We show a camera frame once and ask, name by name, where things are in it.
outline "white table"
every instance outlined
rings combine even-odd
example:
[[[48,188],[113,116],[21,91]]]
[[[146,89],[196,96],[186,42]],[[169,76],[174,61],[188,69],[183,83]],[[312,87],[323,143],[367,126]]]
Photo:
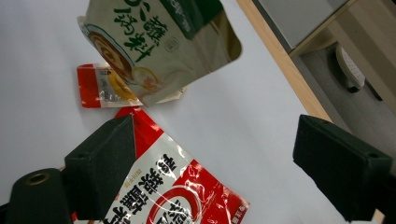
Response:
[[[234,0],[222,0],[243,44],[234,63],[184,96],[145,108],[222,183],[251,206],[243,223],[345,223],[292,161],[306,111]],[[76,17],[88,1],[0,1],[0,204],[12,184],[64,156],[118,109],[84,109],[76,67],[102,62]]]

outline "gray panel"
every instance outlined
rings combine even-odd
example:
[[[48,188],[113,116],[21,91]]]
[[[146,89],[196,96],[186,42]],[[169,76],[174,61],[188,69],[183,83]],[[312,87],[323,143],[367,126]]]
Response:
[[[259,0],[292,49],[347,0]]]

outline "gray floor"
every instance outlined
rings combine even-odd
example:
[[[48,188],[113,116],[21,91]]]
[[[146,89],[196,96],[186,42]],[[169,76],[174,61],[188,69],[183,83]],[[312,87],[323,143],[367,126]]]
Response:
[[[347,90],[334,46],[294,57],[293,61],[333,123],[396,160],[396,116],[375,98],[367,84],[356,93]]]

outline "food image on packet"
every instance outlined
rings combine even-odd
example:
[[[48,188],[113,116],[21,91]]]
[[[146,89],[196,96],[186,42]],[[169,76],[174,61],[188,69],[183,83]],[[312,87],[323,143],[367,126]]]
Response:
[[[221,184],[140,107],[133,114],[136,161],[104,220],[88,223],[242,223],[249,202]],[[75,224],[87,223],[77,220]]]
[[[238,58],[219,0],[90,0],[82,33],[143,105]]]
[[[142,105],[131,89],[108,63],[87,63],[77,68],[82,106],[86,108]],[[158,103],[179,99],[182,88]]]

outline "food packet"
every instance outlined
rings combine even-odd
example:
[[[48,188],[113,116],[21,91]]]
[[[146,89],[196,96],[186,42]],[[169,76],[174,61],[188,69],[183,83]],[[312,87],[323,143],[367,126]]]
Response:
[[[136,161],[104,220],[88,223],[239,224],[249,202],[221,184],[140,107],[133,114]],[[86,224],[77,220],[75,224]]]
[[[77,68],[81,104],[86,108],[142,105],[131,89],[108,65],[87,63]],[[167,96],[158,103],[179,99],[187,87]]]
[[[144,105],[237,59],[219,0],[91,0],[82,33]]]

